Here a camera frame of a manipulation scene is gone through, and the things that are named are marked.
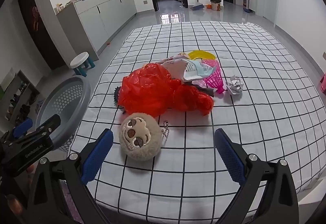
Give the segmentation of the person's left hand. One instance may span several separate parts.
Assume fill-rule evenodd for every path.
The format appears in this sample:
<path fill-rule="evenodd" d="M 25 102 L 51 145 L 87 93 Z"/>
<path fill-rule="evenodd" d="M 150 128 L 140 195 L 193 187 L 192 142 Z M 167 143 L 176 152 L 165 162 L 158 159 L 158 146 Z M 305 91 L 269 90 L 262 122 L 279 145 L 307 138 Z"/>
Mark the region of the person's left hand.
<path fill-rule="evenodd" d="M 30 190 L 32 186 L 32 181 L 34 177 L 35 166 L 32 164 L 30 167 L 26 169 L 25 173 L 22 173 L 18 176 L 18 179 L 22 182 L 25 190 Z M 11 209 L 12 213 L 16 216 L 16 218 L 20 221 L 20 223 L 26 223 L 25 218 L 23 217 L 24 207 L 15 197 L 9 197 L 8 206 Z"/>

